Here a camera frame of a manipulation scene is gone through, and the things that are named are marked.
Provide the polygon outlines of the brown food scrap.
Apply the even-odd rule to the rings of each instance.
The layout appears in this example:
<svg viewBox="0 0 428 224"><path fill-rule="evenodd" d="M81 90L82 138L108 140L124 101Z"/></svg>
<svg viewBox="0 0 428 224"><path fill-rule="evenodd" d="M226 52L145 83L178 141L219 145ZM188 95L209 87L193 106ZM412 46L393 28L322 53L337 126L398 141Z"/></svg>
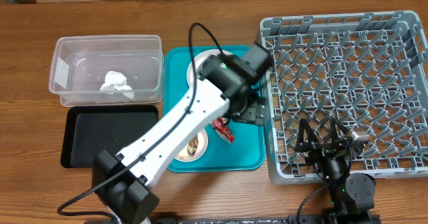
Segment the brown food scrap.
<svg viewBox="0 0 428 224"><path fill-rule="evenodd" d="M189 143L187 146L187 153L189 156L194 156L197 149L198 149L198 145L199 145L199 139L198 136L195 136Z"/></svg>

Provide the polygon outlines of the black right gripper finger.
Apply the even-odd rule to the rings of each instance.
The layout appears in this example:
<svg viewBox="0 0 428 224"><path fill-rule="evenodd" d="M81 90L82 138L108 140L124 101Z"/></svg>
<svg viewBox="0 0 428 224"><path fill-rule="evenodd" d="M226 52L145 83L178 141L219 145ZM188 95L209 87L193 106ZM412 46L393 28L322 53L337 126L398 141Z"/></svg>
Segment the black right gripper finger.
<svg viewBox="0 0 428 224"><path fill-rule="evenodd" d="M343 134L347 134L349 128L345 127L341 122L339 122L336 118L330 119L330 135L332 143L339 142L339 136L337 130L340 130Z"/></svg>
<svg viewBox="0 0 428 224"><path fill-rule="evenodd" d="M319 143L318 137L315 135L314 131L308 124L307 120L305 118L301 118L299 121L299 130L298 130L298 137L297 137L297 144L303 144L304 143L304 134L307 135L307 139L309 142L315 142Z"/></svg>

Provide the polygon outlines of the white tissue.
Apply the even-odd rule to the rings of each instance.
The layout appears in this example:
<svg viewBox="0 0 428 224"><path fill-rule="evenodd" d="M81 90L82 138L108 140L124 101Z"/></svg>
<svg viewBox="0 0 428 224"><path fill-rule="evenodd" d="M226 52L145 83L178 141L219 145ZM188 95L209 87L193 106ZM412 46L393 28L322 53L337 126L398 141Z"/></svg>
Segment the white tissue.
<svg viewBox="0 0 428 224"><path fill-rule="evenodd" d="M121 72L109 71L104 78L100 91L122 91L128 99L134 99L134 92L128 85L127 77Z"/></svg>

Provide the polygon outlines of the red snack wrapper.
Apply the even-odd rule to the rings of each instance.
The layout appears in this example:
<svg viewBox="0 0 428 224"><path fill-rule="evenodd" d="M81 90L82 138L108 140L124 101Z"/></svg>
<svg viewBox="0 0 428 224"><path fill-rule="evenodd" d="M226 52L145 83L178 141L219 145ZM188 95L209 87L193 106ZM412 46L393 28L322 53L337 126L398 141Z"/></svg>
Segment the red snack wrapper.
<svg viewBox="0 0 428 224"><path fill-rule="evenodd" d="M232 144L235 140L235 137L228 128L228 124L229 120L227 118L221 117L213 120L211 122L211 127L222 139L224 139L229 144Z"/></svg>

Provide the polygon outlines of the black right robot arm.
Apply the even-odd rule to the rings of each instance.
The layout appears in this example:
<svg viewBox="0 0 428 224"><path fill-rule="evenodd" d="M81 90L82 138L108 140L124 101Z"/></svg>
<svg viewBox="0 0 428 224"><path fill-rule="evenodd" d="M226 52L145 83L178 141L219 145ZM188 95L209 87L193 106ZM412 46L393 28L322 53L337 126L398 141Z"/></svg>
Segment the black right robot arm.
<svg viewBox="0 0 428 224"><path fill-rule="evenodd" d="M299 122L296 152L305 152L306 164L314 167L325 185L309 194L300 204L296 223L380 223L380 217L371 215L376 190L375 179L364 173L352 173L354 158L369 142L363 128L348 128L335 118L330 119L330 142L321 143L307 120ZM327 190L332 206L319 215L302 216L306 202Z"/></svg>

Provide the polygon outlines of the small pink bowl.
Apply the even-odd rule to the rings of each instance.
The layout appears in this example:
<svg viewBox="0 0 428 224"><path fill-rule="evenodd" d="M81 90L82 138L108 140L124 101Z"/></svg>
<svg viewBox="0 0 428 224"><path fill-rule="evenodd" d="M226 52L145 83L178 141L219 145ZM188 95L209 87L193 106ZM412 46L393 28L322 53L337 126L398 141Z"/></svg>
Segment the small pink bowl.
<svg viewBox="0 0 428 224"><path fill-rule="evenodd" d="M202 157L208 147L208 136L202 129L185 147L176 155L175 159L181 162L192 162Z"/></svg>

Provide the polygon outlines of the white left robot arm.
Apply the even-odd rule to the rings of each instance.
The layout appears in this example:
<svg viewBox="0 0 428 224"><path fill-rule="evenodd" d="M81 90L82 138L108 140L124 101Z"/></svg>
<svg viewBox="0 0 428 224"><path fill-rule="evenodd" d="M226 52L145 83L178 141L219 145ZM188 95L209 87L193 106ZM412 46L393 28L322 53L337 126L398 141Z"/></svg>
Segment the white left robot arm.
<svg viewBox="0 0 428 224"><path fill-rule="evenodd" d="M201 70L193 71L193 85L148 132L112 154L103 150L94 160L92 188L57 209L62 216L97 215L97 211L67 211L66 207L96 193L117 223L142 223L160 199L153 193L176 155L200 130L225 117L262 125L257 116L264 98L254 85L273 66L271 53L255 42L242 56L210 55Z"/></svg>

